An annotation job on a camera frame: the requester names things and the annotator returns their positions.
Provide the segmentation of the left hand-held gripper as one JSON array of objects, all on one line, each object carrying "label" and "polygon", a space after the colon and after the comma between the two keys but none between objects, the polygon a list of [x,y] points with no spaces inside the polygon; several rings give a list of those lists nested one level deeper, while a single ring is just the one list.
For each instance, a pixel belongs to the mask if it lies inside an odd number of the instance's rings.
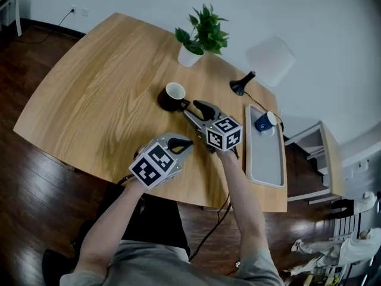
[{"label": "left hand-held gripper", "polygon": [[178,133],[164,133],[146,145],[129,170],[147,189],[153,189],[182,171],[181,165],[192,153],[193,141]]}]

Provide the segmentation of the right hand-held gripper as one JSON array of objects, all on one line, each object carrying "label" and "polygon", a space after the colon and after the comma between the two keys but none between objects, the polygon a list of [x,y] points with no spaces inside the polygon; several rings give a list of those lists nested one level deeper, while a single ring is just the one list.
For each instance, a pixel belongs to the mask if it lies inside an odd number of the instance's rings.
[{"label": "right hand-held gripper", "polygon": [[202,117],[188,109],[183,111],[183,115],[212,153],[231,150],[242,142],[243,126],[232,116],[210,102],[194,100],[193,104],[201,111]]}]

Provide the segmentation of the black mug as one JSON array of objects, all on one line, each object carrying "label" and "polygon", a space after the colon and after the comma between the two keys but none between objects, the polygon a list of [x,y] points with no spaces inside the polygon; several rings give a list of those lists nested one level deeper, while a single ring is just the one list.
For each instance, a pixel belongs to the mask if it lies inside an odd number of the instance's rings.
[{"label": "black mug", "polygon": [[191,103],[185,96],[186,91],[181,84],[170,82],[158,94],[157,100],[160,107],[165,111],[183,111]]}]

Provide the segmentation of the blue mug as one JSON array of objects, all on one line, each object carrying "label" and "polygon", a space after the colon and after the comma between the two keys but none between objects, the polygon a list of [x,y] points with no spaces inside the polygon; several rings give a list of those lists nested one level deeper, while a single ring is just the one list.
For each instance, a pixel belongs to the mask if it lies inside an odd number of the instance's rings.
[{"label": "blue mug", "polygon": [[276,116],[271,111],[268,111],[255,121],[254,126],[259,132],[270,130],[270,136],[273,136],[277,126]]}]

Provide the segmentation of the person's right forearm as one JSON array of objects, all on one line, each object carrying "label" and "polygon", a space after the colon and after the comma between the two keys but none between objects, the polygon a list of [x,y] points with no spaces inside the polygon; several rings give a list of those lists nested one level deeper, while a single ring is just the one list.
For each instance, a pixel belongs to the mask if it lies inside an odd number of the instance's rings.
[{"label": "person's right forearm", "polygon": [[258,250],[268,250],[265,218],[234,152],[217,151],[217,156],[223,165],[233,214],[241,233],[240,259],[244,260]]}]

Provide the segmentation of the person's left forearm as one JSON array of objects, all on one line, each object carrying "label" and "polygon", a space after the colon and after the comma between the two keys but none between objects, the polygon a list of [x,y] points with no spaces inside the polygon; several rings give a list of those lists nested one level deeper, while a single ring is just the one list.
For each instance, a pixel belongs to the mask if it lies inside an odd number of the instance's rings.
[{"label": "person's left forearm", "polygon": [[108,266],[146,186],[128,181],[121,195],[106,209],[85,236],[75,272],[89,271],[105,277]]}]

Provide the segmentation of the person's black trousers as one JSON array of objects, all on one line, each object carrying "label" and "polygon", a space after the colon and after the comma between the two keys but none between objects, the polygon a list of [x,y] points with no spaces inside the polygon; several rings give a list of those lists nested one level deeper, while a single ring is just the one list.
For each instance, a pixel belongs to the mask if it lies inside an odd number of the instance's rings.
[{"label": "person's black trousers", "polygon": [[[75,259],[78,261],[82,242],[94,223],[120,196],[124,188],[112,186],[106,191],[95,220],[82,223],[75,244]],[[185,261],[189,260],[190,248],[183,230],[177,202],[153,195],[143,194],[136,205],[130,222],[121,240],[139,241],[181,248],[185,251]]]}]

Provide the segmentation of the grey tray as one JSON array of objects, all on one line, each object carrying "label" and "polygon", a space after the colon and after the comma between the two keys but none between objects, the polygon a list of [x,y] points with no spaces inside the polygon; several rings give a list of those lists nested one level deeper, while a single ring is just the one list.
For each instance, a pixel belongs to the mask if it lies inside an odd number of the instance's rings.
[{"label": "grey tray", "polygon": [[260,132],[255,122],[265,112],[250,104],[245,107],[246,176],[252,183],[283,188],[285,186],[285,154],[280,125]]}]

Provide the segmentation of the green plant in white pot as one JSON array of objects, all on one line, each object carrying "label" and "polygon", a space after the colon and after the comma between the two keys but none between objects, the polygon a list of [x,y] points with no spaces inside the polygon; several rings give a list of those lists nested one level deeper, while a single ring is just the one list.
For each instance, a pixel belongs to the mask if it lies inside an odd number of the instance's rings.
[{"label": "green plant in white pot", "polygon": [[221,30],[221,22],[226,19],[215,14],[213,6],[203,5],[195,13],[188,17],[192,25],[190,33],[175,28],[175,37],[182,44],[177,61],[184,67],[192,67],[206,52],[220,55],[229,38],[229,34]]}]

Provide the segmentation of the white shade black base lamp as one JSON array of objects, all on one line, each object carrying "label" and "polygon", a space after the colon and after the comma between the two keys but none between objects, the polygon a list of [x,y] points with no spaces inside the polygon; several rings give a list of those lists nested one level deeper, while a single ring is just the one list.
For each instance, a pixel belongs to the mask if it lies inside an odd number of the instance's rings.
[{"label": "white shade black base lamp", "polygon": [[279,36],[271,36],[246,50],[251,71],[240,80],[232,80],[231,90],[239,96],[253,79],[275,87],[295,64],[296,58],[286,42]]}]

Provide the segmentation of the person's grey shirt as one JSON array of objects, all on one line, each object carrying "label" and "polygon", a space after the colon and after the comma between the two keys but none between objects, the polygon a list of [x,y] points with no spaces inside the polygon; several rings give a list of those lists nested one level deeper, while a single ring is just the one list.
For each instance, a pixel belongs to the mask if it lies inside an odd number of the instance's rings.
[{"label": "person's grey shirt", "polygon": [[209,273],[187,262],[185,249],[122,240],[105,277],[80,270],[60,286],[284,286],[268,250],[241,261],[234,276]]}]

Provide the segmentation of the white wooden side table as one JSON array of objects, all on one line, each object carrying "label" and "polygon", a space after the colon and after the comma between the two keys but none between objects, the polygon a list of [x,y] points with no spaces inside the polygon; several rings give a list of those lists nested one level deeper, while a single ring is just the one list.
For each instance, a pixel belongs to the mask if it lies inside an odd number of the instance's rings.
[{"label": "white wooden side table", "polygon": [[342,178],[342,160],[339,154],[339,145],[330,130],[328,130],[327,126],[322,121],[319,121],[306,130],[292,136],[284,142],[284,145],[287,146],[292,143],[299,142],[303,138],[312,135],[314,132],[320,133],[323,146],[319,150],[312,152],[308,156],[308,160],[324,154],[327,173],[324,175],[323,179],[327,181],[328,187],[321,191],[289,197],[288,202],[318,197],[318,199],[308,202],[309,204],[316,204],[345,196],[345,187]]}]

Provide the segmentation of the white slatted rack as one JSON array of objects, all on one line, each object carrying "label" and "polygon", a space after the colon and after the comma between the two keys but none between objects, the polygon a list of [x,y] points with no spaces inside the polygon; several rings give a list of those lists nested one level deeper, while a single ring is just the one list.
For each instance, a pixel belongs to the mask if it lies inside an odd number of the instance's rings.
[{"label": "white slatted rack", "polygon": [[361,214],[336,219],[333,237],[329,240],[343,241],[347,238],[357,239],[360,234]]}]

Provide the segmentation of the white desk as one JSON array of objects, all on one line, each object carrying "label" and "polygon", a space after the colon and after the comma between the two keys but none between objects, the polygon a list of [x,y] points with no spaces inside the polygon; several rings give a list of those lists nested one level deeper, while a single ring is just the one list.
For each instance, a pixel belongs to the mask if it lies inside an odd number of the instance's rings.
[{"label": "white desk", "polygon": [[21,29],[21,20],[20,20],[20,3],[19,0],[0,0],[0,32],[2,31],[2,27],[4,25],[5,13],[9,13],[9,6],[14,6],[14,19],[15,25],[17,29],[18,37],[21,37],[23,32]]}]

